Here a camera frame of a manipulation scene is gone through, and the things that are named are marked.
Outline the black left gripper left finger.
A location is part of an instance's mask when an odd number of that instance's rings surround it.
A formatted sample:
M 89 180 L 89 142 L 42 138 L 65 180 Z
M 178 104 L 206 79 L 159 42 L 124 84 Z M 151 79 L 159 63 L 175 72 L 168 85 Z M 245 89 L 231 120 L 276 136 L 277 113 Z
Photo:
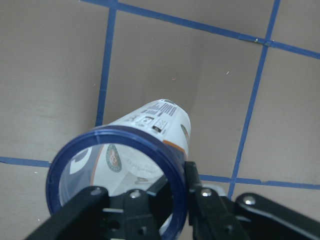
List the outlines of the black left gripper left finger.
M 140 189 L 109 196 L 90 186 L 27 236 L 28 240 L 158 240 L 148 194 Z

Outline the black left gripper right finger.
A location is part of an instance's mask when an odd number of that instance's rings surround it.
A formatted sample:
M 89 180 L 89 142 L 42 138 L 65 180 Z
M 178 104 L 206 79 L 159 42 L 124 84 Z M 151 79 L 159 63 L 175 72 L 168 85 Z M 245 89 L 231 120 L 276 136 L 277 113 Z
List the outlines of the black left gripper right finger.
M 318 240 L 320 223 L 255 193 L 235 201 L 201 183 L 196 164 L 184 166 L 188 222 L 194 240 Z

